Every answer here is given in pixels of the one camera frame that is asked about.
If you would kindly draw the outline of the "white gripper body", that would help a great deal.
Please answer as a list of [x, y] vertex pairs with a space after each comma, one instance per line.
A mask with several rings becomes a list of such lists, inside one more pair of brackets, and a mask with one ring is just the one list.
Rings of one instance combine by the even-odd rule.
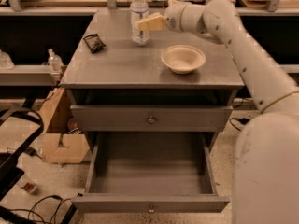
[[192, 3], [168, 0], [168, 8], [164, 12], [166, 27], [175, 32], [192, 32], [194, 21]]

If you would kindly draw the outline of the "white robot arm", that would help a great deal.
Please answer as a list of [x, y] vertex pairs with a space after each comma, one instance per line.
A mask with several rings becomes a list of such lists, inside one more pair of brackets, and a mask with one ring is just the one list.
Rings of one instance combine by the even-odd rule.
[[236, 139], [232, 224], [299, 224], [299, 87], [245, 29], [228, 0], [168, 1], [140, 30], [191, 32], [230, 51], [259, 115]]

